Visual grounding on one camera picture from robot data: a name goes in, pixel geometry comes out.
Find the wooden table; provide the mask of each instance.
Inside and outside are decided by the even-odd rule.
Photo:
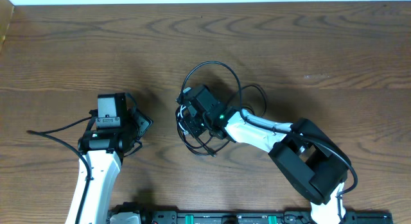
[[[98,94],[123,91],[155,123],[125,159],[111,207],[309,208],[257,148],[230,144],[216,158],[196,157],[181,143],[175,98],[206,60],[260,84],[267,118],[306,117],[340,146],[360,179],[347,207],[410,222],[411,3],[391,2],[18,6],[0,55],[0,222],[66,220],[78,159],[25,131],[72,123],[96,108]],[[222,98],[236,90],[217,66],[189,85],[199,83]],[[257,92],[244,100],[261,112]],[[84,127],[56,136],[76,145]]]

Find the table surface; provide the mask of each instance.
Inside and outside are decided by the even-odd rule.
[[[65,221],[77,156],[25,130],[67,125],[87,117],[98,94],[124,91],[154,124],[125,159],[111,207],[309,208],[265,152],[231,143],[215,158],[196,157],[181,143],[182,81],[219,60],[243,85],[265,89],[266,118],[311,119],[349,156],[360,181],[347,207],[409,223],[410,18],[402,2],[18,6],[0,54],[0,222]],[[189,85],[200,83],[222,99],[236,90],[218,66]],[[261,112],[258,93],[244,93]],[[56,136],[76,146],[84,127]]]

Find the wood grain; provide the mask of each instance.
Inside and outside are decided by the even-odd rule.
[[[173,115],[185,75],[220,60],[242,84],[266,90],[267,118],[307,117],[347,153],[360,178],[348,207],[409,223],[410,16],[411,3],[402,2],[16,8],[0,56],[0,222],[65,221],[78,159],[25,130],[64,126],[96,108],[98,94],[122,91],[155,123],[144,148],[124,161],[111,206],[309,208],[257,148],[230,144],[200,158],[179,140]],[[236,90],[216,66],[189,84],[199,83],[222,98]],[[244,100],[261,112],[257,92]],[[76,144],[82,132],[56,136]]]

